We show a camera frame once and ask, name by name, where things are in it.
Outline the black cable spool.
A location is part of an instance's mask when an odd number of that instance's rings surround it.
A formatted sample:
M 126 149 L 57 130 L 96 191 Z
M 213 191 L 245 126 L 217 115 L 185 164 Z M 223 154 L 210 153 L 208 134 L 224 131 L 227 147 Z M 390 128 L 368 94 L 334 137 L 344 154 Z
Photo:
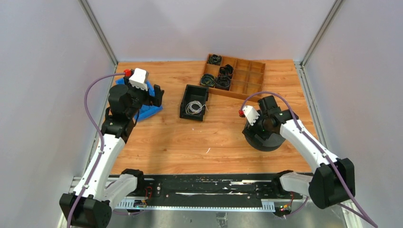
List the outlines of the black cable spool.
M 242 134 L 251 147 L 262 152 L 274 151 L 285 141 L 285 138 L 279 134 L 264 129 L 255 129 L 249 125 L 243 129 Z

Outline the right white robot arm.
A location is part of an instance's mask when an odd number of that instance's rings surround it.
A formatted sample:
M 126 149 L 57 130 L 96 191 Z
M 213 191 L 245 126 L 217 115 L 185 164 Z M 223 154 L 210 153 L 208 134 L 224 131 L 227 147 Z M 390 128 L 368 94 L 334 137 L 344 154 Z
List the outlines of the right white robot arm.
M 284 141 L 290 142 L 305 159 L 313 174 L 292 170 L 279 172 L 271 185 L 272 193 L 284 198 L 290 192 L 311 198 L 320 209 L 352 200 L 355 196 L 355 168 L 348 158 L 340 159 L 323 146 L 303 125 L 288 102 L 282 110 L 275 93 L 258 100 L 259 109 L 243 103 L 239 115 L 246 119 L 242 131 L 253 148 L 270 152 Z

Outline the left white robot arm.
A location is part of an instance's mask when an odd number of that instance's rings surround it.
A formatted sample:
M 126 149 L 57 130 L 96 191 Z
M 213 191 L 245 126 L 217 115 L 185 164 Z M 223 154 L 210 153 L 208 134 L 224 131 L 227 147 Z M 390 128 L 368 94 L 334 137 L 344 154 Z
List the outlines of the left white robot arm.
M 137 124 L 135 116 L 143 106 L 160 107 L 163 95 L 159 85 L 154 85 L 151 94 L 147 84 L 137 85 L 126 76 L 123 84 L 110 88 L 104 122 L 96 126 L 99 142 L 93 159 L 73 192 L 62 194 L 59 200 L 68 228 L 106 228 L 114 209 L 127 195 L 149 198 L 140 170 L 125 169 L 113 183 L 107 184 L 107 180 Z

